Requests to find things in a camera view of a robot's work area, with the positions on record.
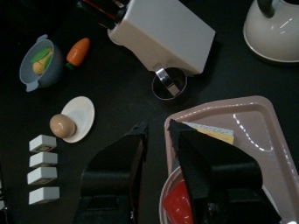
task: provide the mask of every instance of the white knife block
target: white knife block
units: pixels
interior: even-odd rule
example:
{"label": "white knife block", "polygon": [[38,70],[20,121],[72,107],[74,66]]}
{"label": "white knife block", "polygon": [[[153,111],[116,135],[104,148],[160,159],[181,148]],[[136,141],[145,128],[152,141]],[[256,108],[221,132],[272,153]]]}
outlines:
{"label": "white knife block", "polygon": [[177,67],[188,76],[202,72],[214,31],[178,0],[130,0],[121,22],[106,33],[148,71]]}

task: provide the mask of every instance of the dark surface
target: dark surface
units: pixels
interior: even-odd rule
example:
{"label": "dark surface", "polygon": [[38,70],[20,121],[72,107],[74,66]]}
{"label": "dark surface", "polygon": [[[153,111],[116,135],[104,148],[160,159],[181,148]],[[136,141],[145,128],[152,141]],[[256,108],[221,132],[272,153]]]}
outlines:
{"label": "dark surface", "polygon": [[[154,98],[150,89],[153,75],[136,56],[109,41],[106,30],[76,10],[65,12],[65,19],[50,40],[65,55],[84,37],[90,39],[90,49],[82,65],[74,71],[65,69],[56,85],[25,92],[18,80],[18,66],[29,48],[16,51],[17,55],[1,69],[0,75],[0,155],[12,223],[72,223],[80,196],[80,174],[88,161],[141,121],[149,126],[149,142],[140,195],[140,223],[158,223],[158,197],[166,179],[164,120],[172,113],[204,102],[263,95],[273,103],[299,168],[299,67],[268,65],[250,54],[242,39],[249,5],[250,0],[186,1],[186,6],[217,34],[204,72],[188,78],[189,98],[176,106],[165,105]],[[38,188],[26,185],[26,173],[32,170],[28,143],[40,134],[52,136],[52,116],[80,95],[92,100],[96,118],[90,132],[81,141],[65,143],[57,139],[58,147],[53,152],[58,153],[58,178],[48,186],[60,187],[60,199],[28,206],[29,191]]]}

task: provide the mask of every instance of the small bowl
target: small bowl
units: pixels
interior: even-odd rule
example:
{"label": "small bowl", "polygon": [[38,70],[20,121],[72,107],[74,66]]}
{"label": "small bowl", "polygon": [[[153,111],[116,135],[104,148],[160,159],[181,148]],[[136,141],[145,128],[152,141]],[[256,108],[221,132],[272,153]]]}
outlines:
{"label": "small bowl", "polygon": [[182,180],[182,173],[181,173],[181,167],[178,166],[173,170],[172,174],[169,175],[162,185],[162,191],[161,191],[160,201],[158,201],[158,216],[160,216],[161,224],[172,224],[172,222],[168,219],[166,212],[164,210],[164,198],[166,197],[169,191],[174,188],[174,186],[181,180]]}
{"label": "small bowl", "polygon": [[[61,77],[61,50],[46,38],[48,36],[45,34],[37,38],[34,45],[22,58],[22,63],[20,66],[20,80],[26,86],[26,92],[30,92],[37,88],[46,88],[54,84]],[[32,58],[45,47],[52,48],[50,62],[42,74],[36,74],[33,72]]]}

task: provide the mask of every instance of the kettle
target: kettle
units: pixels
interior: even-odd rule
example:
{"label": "kettle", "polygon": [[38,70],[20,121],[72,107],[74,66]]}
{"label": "kettle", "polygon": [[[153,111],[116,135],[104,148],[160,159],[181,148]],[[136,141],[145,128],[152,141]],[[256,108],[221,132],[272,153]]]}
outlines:
{"label": "kettle", "polygon": [[242,34],[250,51],[264,61],[299,64],[299,0],[255,0]]}

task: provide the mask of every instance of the kitchen utensil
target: kitchen utensil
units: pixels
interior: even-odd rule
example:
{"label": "kitchen utensil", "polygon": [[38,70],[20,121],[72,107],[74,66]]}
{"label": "kitchen utensil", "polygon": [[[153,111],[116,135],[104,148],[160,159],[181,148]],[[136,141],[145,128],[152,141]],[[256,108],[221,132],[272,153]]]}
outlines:
{"label": "kitchen utensil", "polygon": [[255,0],[242,33],[261,59],[276,64],[299,63],[299,1]]}
{"label": "kitchen utensil", "polygon": [[[46,47],[52,49],[52,56],[49,65],[41,75],[33,72],[33,56]],[[36,40],[34,45],[29,49],[22,58],[20,66],[20,80],[25,84],[26,92],[37,88],[46,88],[54,84],[61,77],[62,57],[60,48],[48,40],[48,35],[44,34]]]}
{"label": "kitchen utensil", "polygon": [[186,87],[186,76],[182,70],[174,67],[165,69],[158,67],[154,74],[152,82],[154,96],[166,102],[181,98]]}

